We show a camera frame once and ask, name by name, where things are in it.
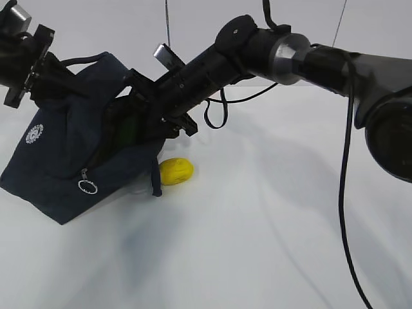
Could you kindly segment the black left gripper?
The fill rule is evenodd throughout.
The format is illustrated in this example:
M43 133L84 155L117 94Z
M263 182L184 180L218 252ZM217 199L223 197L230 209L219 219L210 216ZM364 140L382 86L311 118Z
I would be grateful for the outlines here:
M88 96L87 87L76 74L53 53L47 53L54 35L54 30L42 24L33 35L1 34L1 85L8 88L4 105L18 108L29 90L30 100L38 107L44 100L61 100L71 94ZM41 64L41 78L33 82Z

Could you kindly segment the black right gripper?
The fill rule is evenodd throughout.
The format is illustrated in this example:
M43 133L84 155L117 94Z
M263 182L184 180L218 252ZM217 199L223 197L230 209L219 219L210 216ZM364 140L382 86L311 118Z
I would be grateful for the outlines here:
M197 123L187 114L192 108L190 87L194 66L188 63L152 81L134 69L124 76L132 87L132 101L139 115L139 137L177 137L183 129L188 136L198 132Z

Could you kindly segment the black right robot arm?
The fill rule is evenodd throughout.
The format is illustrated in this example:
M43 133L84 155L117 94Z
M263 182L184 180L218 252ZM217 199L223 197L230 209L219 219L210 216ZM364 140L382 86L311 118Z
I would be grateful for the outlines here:
M140 141L197 131L187 112L225 86L261 77L280 85L301 80L353 104L373 159L388 174L411 181L411 60L311 43L289 25L259 28L249 15L228 22L190 62L167 46L158 60L167 73L152 81L131 70L126 80L143 104Z

